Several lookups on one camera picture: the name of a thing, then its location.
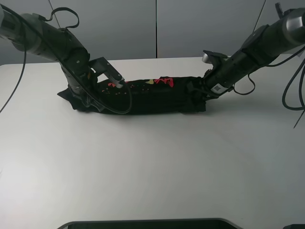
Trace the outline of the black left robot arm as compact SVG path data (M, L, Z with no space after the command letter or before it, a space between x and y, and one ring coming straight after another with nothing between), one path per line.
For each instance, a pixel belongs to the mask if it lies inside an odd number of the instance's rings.
M55 28L39 14L22 14L0 6L0 36L25 54L58 62L68 87L58 96L69 101L74 110L109 113L114 104L104 97L98 76L114 76L114 68L103 57L90 59L90 54L70 32L71 27Z

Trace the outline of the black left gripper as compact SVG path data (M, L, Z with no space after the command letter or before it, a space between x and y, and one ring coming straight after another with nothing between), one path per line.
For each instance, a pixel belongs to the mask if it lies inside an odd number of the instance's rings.
M105 72L104 57L89 60L89 57L70 57L66 60L66 78L72 96L86 107L103 111L109 103L99 95L97 77Z

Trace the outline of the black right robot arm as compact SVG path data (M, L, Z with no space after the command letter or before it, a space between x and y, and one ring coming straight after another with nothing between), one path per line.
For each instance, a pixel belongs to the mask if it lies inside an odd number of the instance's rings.
M188 83L186 92L196 98L216 99L233 89L243 77L273 62L280 54L305 43L305 10L288 10L272 25L254 31L232 56L204 51L212 64L204 77Z

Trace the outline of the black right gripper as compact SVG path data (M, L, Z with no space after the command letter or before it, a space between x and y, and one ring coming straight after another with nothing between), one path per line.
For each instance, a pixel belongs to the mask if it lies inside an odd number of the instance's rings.
M213 86L207 85L207 81L210 78L216 78L214 75L216 75L220 67L222 67L226 61L227 59L212 64L212 69L208 69L203 77L197 77L195 80L191 80L187 84L185 92L193 98L203 99L204 101L217 99L219 96L227 92L229 88L222 86L220 83L214 83Z

